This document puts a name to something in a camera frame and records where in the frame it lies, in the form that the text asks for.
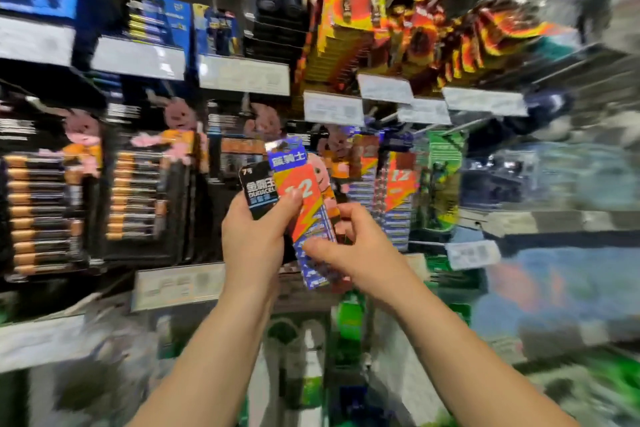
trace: forearm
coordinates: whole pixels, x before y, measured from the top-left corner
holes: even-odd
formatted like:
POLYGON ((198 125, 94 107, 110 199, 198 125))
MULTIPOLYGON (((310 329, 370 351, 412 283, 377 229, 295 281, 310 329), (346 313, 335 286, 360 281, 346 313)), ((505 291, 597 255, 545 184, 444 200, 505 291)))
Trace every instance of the forearm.
POLYGON ((275 297, 224 292, 130 427, 235 425, 275 297))
POLYGON ((417 279, 392 308, 438 394, 463 427, 576 427, 576 423, 417 279))

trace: hand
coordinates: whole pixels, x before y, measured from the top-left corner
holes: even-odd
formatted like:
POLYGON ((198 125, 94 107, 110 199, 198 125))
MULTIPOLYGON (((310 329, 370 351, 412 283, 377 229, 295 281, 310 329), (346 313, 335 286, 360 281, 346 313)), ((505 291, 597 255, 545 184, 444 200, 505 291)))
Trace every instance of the hand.
POLYGON ((244 194, 236 195, 222 222, 225 291, 239 294, 269 291, 282 265, 283 235, 291 219, 300 213, 301 205, 302 193, 294 189, 254 221, 244 194))
POLYGON ((319 238, 308 239, 303 248, 309 257, 327 262, 351 277, 361 291, 393 306, 396 298, 418 277, 404 256, 396 250, 367 210, 358 203, 338 204, 342 218, 337 233, 346 235, 354 245, 338 245, 319 238))

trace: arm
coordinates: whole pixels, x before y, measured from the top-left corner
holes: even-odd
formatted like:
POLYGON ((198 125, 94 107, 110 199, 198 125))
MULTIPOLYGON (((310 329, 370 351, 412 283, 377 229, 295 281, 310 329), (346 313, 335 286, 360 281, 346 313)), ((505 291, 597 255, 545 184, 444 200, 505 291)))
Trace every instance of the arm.
POLYGON ((300 191, 289 193, 253 221, 244 196, 236 196, 222 225, 226 277, 220 300, 129 427, 236 424, 277 297, 282 236, 301 200, 300 191))
POLYGON ((371 215, 339 204, 342 231, 355 245, 309 240, 305 251, 326 261, 403 325, 440 397, 464 427, 577 427, 569 415, 500 358, 413 273, 371 215))

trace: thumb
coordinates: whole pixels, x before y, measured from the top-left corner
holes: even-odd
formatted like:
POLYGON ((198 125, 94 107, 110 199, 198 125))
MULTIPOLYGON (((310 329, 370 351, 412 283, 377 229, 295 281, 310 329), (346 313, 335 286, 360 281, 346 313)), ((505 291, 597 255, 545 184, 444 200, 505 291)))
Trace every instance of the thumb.
POLYGON ((348 271, 352 264, 352 260, 349 258, 350 245, 338 245, 322 238, 309 238, 302 245, 302 248, 315 261, 326 262, 332 268, 350 275, 348 271))
POLYGON ((260 218, 259 223, 264 224, 265 231, 276 236, 281 236, 287 229, 291 219, 300 213, 302 205, 302 191, 294 188, 291 192, 281 196, 276 205, 260 218))

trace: right hand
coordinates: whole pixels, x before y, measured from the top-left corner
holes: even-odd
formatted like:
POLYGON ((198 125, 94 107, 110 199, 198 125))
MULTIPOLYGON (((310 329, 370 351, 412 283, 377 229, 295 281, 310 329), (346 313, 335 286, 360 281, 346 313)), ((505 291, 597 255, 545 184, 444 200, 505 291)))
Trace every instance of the right hand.
POLYGON ((346 233, 354 245, 309 238, 303 245, 305 253, 350 277, 364 293, 393 306, 406 287, 420 279, 364 206, 345 203, 338 204, 338 209, 342 219, 350 221, 340 221, 336 229, 346 233))

